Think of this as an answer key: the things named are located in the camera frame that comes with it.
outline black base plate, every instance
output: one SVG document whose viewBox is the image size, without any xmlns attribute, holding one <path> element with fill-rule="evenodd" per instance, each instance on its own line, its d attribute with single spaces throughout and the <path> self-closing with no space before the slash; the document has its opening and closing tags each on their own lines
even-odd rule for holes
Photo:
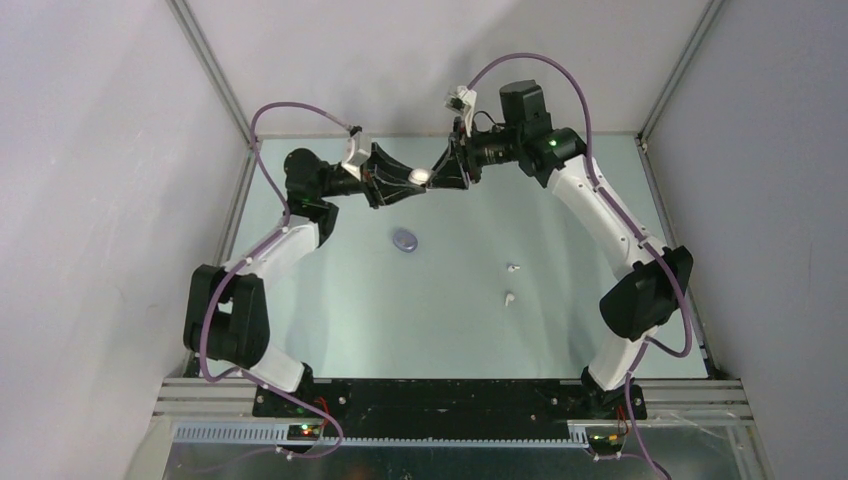
<svg viewBox="0 0 848 480">
<path fill-rule="evenodd" d="M 345 436 L 409 440 L 567 439 L 568 420 L 615 419 L 620 401 L 592 405 L 586 389 L 560 380 L 316 379 L 310 388 L 327 402 Z M 285 399 L 257 388 L 254 417 L 315 418 Z M 631 387 L 637 419 L 647 412 L 642 389 Z M 332 425 L 325 436 L 335 436 Z"/>
</svg>

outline white connector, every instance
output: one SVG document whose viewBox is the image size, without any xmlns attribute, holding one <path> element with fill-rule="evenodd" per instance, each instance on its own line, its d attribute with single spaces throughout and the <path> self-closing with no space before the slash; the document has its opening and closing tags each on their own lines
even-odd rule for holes
<svg viewBox="0 0 848 480">
<path fill-rule="evenodd" d="M 465 134 L 471 136 L 471 123 L 474 120 L 474 107 L 477 104 L 477 92 L 469 90 L 464 85 L 456 87 L 445 97 L 445 107 L 462 117 Z"/>
<path fill-rule="evenodd" d="M 339 162 L 347 173 L 362 181 L 360 167 L 371 158 L 371 137 L 362 132 L 357 132 L 347 139 L 345 158 Z"/>
</svg>

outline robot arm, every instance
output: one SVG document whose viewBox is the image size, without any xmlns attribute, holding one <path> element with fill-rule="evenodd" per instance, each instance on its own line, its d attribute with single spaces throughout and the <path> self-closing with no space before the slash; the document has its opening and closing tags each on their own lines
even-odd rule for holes
<svg viewBox="0 0 848 480">
<path fill-rule="evenodd" d="M 284 227 L 281 221 L 249 250 L 251 253 L 221 267 L 203 265 L 195 271 L 184 344 L 199 351 L 212 292 L 224 275 L 244 260 L 246 267 L 228 284 L 221 300 L 232 301 L 232 311 L 217 309 L 212 318 L 207 355 L 302 395 L 304 383 L 306 388 L 311 383 L 304 382 L 311 378 L 311 369 L 269 342 L 264 282 L 275 281 L 330 236 L 338 208 L 325 199 L 362 194 L 372 208 L 379 208 L 431 189 L 465 190 L 481 180 L 483 167 L 517 162 L 527 176 L 576 213 L 601 245 L 618 280 L 600 301 L 609 330 L 582 376 L 590 391 L 617 389 L 643 339 L 653 335 L 678 308 L 668 278 L 644 246 L 663 253 L 683 291 L 688 285 L 692 256 L 685 247 L 670 250 L 644 227 L 640 226 L 642 231 L 636 235 L 625 225 L 620 213 L 630 219 L 633 216 L 599 173 L 594 159 L 592 166 L 599 183 L 588 181 L 591 174 L 585 162 L 586 145 L 571 129 L 553 129 L 536 82 L 511 83 L 501 88 L 500 96 L 505 121 L 488 132 L 475 128 L 473 90 L 460 87 L 448 97 L 446 105 L 461 116 L 454 120 L 448 147 L 432 170 L 412 169 L 398 162 L 358 128 L 338 164 L 330 165 L 307 149 L 292 151 L 284 163 L 291 222 Z"/>
<path fill-rule="evenodd" d="M 638 236 L 625 224 L 622 215 L 633 222 L 635 217 L 594 158 L 593 171 L 589 171 L 586 145 L 580 137 L 571 129 L 553 129 L 536 82 L 511 83 L 501 88 L 500 96 L 505 122 L 489 132 L 477 132 L 469 121 L 476 95 L 459 87 L 448 97 L 448 108 L 462 117 L 454 122 L 450 147 L 434 167 L 437 174 L 431 186 L 468 188 L 480 181 L 484 166 L 515 161 L 577 215 L 601 246 L 618 280 L 600 301 L 609 329 L 582 380 L 592 390 L 614 390 L 624 382 L 645 337 L 653 335 L 678 308 L 668 277 L 645 247 L 662 252 L 682 291 L 689 282 L 692 256 L 685 247 L 670 250 L 638 223 Z"/>
</svg>

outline blue object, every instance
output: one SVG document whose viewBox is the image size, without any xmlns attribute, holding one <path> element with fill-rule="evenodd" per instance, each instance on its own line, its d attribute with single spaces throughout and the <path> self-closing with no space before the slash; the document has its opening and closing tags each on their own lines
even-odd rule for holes
<svg viewBox="0 0 848 480">
<path fill-rule="evenodd" d="M 418 248 L 418 239 L 409 230 L 399 228 L 392 237 L 392 242 L 402 252 L 412 253 Z"/>
</svg>

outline black bracket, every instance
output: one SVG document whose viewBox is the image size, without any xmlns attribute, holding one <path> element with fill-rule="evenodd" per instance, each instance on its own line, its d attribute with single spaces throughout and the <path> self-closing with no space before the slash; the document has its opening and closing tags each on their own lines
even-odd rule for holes
<svg viewBox="0 0 848 480">
<path fill-rule="evenodd" d="M 662 258 L 685 292 L 692 273 L 692 254 L 683 246 L 674 250 L 666 248 Z M 633 342 L 650 328 L 668 322 L 679 306 L 671 282 L 656 260 L 647 265 L 641 262 L 633 265 L 633 271 L 600 302 L 601 316 L 610 330 Z"/>
<path fill-rule="evenodd" d="M 183 344 L 200 351 L 200 333 L 212 294 L 227 272 L 201 265 L 191 276 Z M 224 289 L 221 303 L 232 301 L 231 313 L 215 306 L 209 329 L 207 356 L 249 369 L 265 355 L 270 339 L 265 285 L 256 275 L 236 275 Z"/>
<path fill-rule="evenodd" d="M 642 389 L 631 386 L 637 419 L 647 418 Z M 445 440 L 568 438 L 569 420 L 615 419 L 622 389 L 604 401 L 560 380 L 319 379 L 308 403 L 327 410 L 350 437 Z M 316 418 L 258 388 L 254 417 Z M 335 435 L 331 425 L 325 435 Z"/>
</svg>

